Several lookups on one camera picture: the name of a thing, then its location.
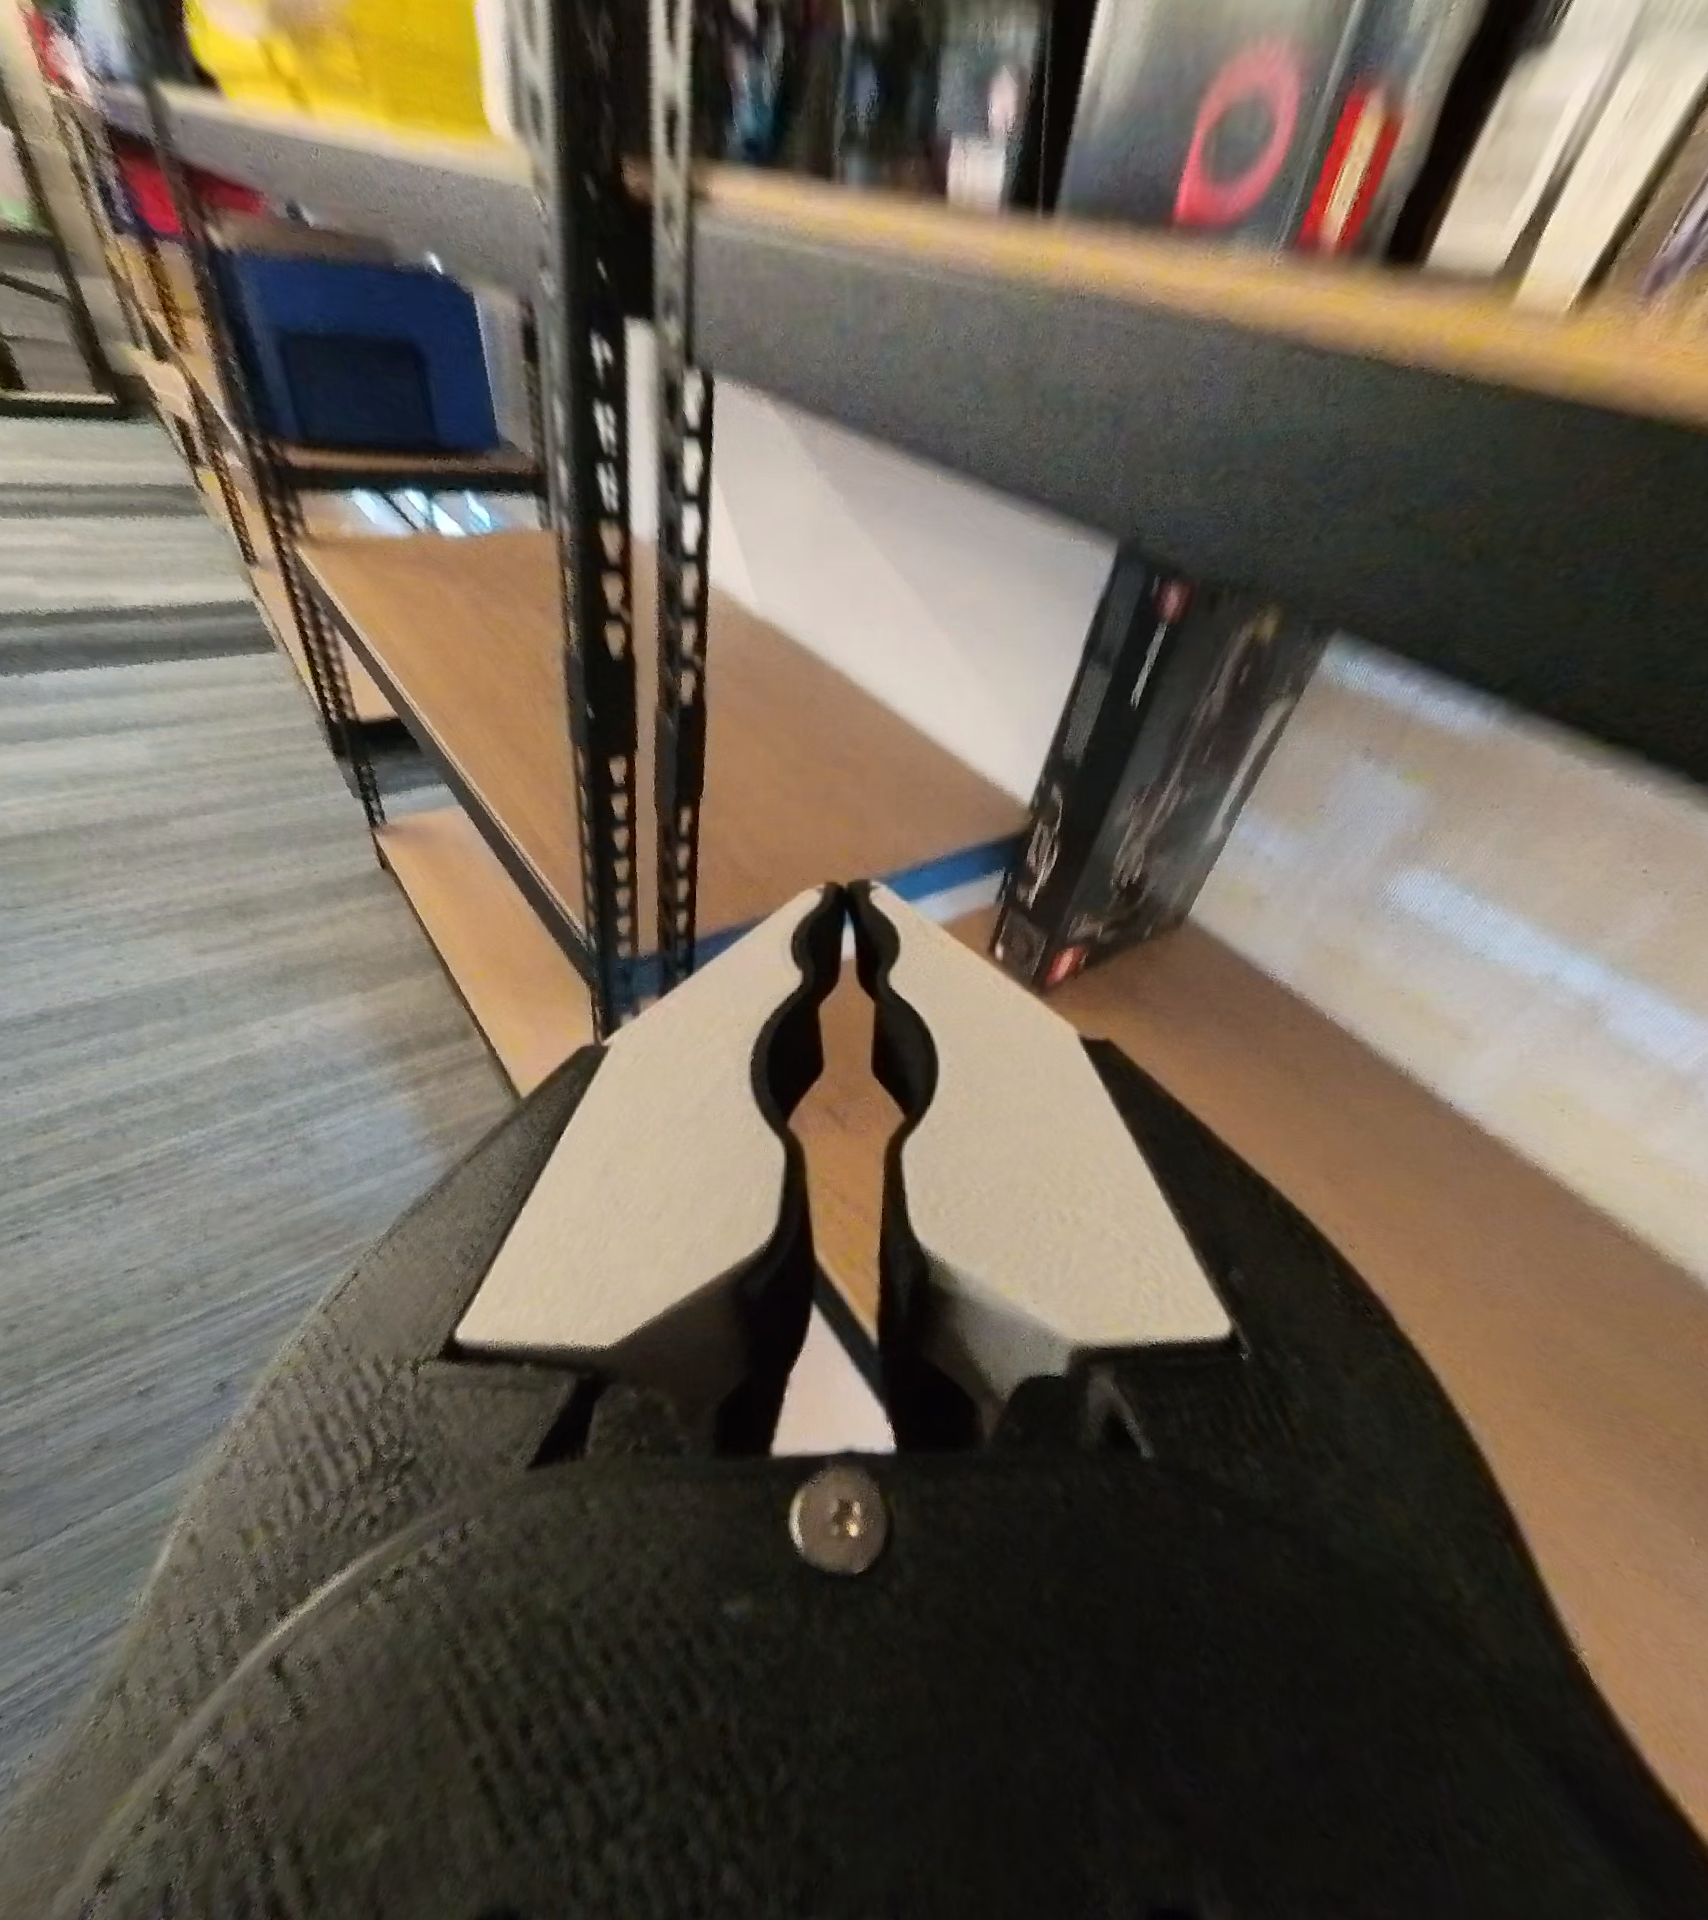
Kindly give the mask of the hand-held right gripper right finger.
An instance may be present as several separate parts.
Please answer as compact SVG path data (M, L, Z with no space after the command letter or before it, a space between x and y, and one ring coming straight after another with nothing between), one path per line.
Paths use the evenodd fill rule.
M1232 1320L1082 1036L897 890L849 893L885 1151L891 1388L1020 1388Z

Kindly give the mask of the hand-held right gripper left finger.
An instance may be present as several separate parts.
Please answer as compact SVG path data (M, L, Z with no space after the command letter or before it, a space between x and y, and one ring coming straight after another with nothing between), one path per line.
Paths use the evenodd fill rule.
M628 1022L455 1330L545 1362L791 1362L813 1227L792 1115L823 1069L842 890L775 908Z

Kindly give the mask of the black rack with wooden shelves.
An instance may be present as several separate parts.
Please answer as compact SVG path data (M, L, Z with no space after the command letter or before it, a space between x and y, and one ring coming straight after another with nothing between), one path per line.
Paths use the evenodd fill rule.
M715 374L1292 608L1708 798L1708 345L1382 267L616 141L578 238L670 340L710 581ZM1578 1650L1708 1840L1708 1288L1204 932L1071 985L1386 1284Z

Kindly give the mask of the black lego box silver car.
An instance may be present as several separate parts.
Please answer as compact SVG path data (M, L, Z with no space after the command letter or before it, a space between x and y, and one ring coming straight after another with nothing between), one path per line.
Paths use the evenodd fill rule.
M1332 638L1121 546L1001 892L997 961L1049 993L1184 921Z

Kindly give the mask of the row of lego boxes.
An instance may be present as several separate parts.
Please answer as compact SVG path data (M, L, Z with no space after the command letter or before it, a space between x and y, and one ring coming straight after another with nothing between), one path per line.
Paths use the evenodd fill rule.
M697 4L704 159L1708 311L1708 2Z

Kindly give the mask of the blue storage bin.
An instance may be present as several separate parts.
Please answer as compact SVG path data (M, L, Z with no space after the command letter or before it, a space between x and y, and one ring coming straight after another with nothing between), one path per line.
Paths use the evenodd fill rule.
M233 250L210 270L266 437L429 455L503 445L481 311L453 278Z

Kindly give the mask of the yellow box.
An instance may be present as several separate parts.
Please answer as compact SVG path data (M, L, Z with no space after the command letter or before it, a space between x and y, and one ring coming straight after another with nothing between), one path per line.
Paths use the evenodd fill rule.
M197 67L235 101L447 136L491 134L472 2L187 2Z

